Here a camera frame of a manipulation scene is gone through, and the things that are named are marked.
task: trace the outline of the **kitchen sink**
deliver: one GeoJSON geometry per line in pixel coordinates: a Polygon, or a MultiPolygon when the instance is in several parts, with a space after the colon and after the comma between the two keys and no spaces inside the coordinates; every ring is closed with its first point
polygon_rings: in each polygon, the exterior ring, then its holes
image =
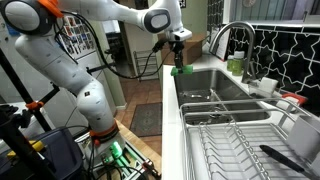
{"type": "MultiPolygon", "coordinates": [[[[233,80],[218,69],[198,70],[192,74],[182,74],[174,77],[179,107],[185,103],[232,101],[252,99],[233,80]]],[[[256,102],[247,104],[219,104],[197,107],[185,107],[183,114],[188,112],[217,112],[234,110],[263,109],[256,102]]],[[[208,124],[228,123],[231,120],[237,122],[265,120],[270,115],[266,112],[216,115],[216,116],[192,116],[186,118],[186,123],[197,125],[200,122],[208,124]]]]}

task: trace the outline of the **dish rack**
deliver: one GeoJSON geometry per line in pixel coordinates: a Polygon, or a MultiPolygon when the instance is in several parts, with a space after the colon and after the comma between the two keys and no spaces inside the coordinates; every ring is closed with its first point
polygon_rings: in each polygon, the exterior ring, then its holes
{"type": "Polygon", "coordinates": [[[310,163],[299,157],[286,143],[288,134],[283,129],[286,121],[292,123],[295,119],[288,112],[291,108],[297,108],[302,114],[310,116],[306,111],[283,99],[252,99],[238,101],[220,101],[205,103],[187,103],[180,108],[185,137],[185,174],[186,180],[242,180],[242,179],[308,179],[303,174],[288,168],[273,160],[261,149],[260,145],[268,145],[286,157],[296,162],[308,173],[310,163]],[[184,114],[184,107],[207,106],[217,104],[236,104],[252,102],[268,102],[280,100],[289,103],[289,108],[283,111],[278,108],[221,111],[221,112],[192,112],[184,114]],[[280,112],[283,114],[278,124],[272,123],[239,123],[234,120],[228,124],[188,125],[185,119],[191,116],[232,115],[256,112],[280,112]]]}

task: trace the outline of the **green object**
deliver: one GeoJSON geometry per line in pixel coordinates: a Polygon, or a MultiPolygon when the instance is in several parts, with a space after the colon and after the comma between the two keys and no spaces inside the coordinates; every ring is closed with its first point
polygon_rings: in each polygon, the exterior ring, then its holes
{"type": "MultiPolygon", "coordinates": [[[[182,73],[181,74],[192,74],[193,72],[193,66],[191,65],[186,65],[182,67],[182,73]]],[[[173,67],[171,70],[171,76],[176,76],[180,74],[179,70],[176,67],[173,67]]]]}
{"type": "Polygon", "coordinates": [[[112,145],[110,146],[110,150],[111,150],[112,156],[115,159],[119,158],[122,155],[122,149],[117,141],[112,143],[112,145]]]}
{"type": "Polygon", "coordinates": [[[234,52],[234,59],[232,61],[232,75],[241,76],[243,66],[244,51],[234,52]]]}
{"type": "Polygon", "coordinates": [[[230,72],[233,69],[233,65],[232,65],[233,59],[234,59],[234,56],[232,55],[228,56],[228,59],[227,59],[227,70],[230,72]]]}

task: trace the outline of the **wooden floor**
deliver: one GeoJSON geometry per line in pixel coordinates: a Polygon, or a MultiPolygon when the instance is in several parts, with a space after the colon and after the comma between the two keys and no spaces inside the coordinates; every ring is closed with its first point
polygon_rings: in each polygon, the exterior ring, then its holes
{"type": "MultiPolygon", "coordinates": [[[[130,129],[134,111],[138,104],[162,102],[159,80],[141,81],[120,79],[123,93],[127,102],[126,110],[118,110],[116,119],[130,129]]],[[[160,156],[162,155],[162,136],[141,137],[160,156]]]]}

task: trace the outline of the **black tile backsplash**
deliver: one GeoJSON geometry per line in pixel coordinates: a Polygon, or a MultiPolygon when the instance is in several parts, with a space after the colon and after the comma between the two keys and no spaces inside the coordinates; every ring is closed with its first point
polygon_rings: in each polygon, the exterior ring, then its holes
{"type": "MultiPolygon", "coordinates": [[[[320,115],[320,28],[254,26],[257,77],[279,81],[278,88],[308,98],[304,108],[320,115]]],[[[248,34],[230,33],[228,55],[247,51],[248,34]]]]}

